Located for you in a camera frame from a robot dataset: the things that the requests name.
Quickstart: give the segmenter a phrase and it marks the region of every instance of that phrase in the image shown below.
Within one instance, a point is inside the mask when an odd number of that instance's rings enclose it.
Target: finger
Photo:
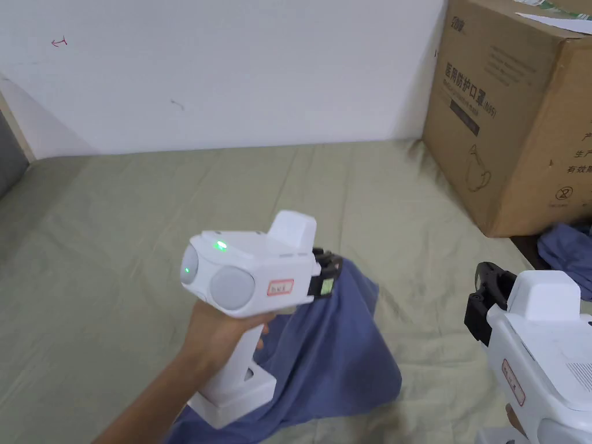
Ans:
[[[521,434],[526,436],[526,433],[524,432],[524,429],[522,428],[520,421],[518,421],[518,417],[516,416],[516,413],[514,413],[514,410],[512,409],[510,404],[506,404],[506,414],[508,416],[508,421],[510,421],[510,424],[512,424],[512,427],[514,427]]]
[[[261,324],[270,322],[275,317],[275,313],[256,314],[255,316],[241,319],[241,323],[245,330],[254,329]]]

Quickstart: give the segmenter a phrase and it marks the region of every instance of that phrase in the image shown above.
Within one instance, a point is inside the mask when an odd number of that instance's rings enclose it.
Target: bed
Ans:
[[[89,442],[182,343],[189,237],[266,230],[283,208],[315,216],[317,244],[379,283],[403,390],[267,443],[472,443],[506,424],[464,310],[478,262],[530,266],[473,225],[421,142],[399,141],[32,163],[0,200],[2,442]]]

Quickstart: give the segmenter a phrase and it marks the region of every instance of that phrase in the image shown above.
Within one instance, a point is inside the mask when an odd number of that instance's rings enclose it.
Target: device handle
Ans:
[[[249,374],[252,375],[249,367],[252,365],[253,354],[262,330],[263,324],[243,334],[226,365],[200,391],[203,396],[210,400],[218,399],[222,393],[230,392],[237,385],[245,382]]]

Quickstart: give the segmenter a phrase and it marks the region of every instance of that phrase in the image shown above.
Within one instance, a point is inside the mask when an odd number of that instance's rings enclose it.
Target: black clamp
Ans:
[[[489,345],[491,326],[487,312],[497,304],[508,309],[508,297],[516,282],[516,275],[491,262],[481,262],[475,271],[475,292],[466,304],[465,325],[475,339]]]
[[[321,266],[321,274],[310,279],[308,295],[314,296],[315,300],[330,298],[343,268],[343,258],[322,248],[313,248],[313,254]]]

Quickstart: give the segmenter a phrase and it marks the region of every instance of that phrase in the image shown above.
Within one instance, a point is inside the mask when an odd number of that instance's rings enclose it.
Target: white handheld device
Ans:
[[[328,297],[342,258],[313,249],[317,223],[280,211],[268,233],[204,231],[190,239],[181,264],[183,286],[237,318]],[[263,326],[246,332],[228,363],[188,405],[220,429],[271,401],[276,379],[253,361]]]
[[[492,263],[475,286],[465,324],[528,436],[482,429],[476,443],[592,443],[592,316],[580,314],[579,286],[561,271],[516,278]]]

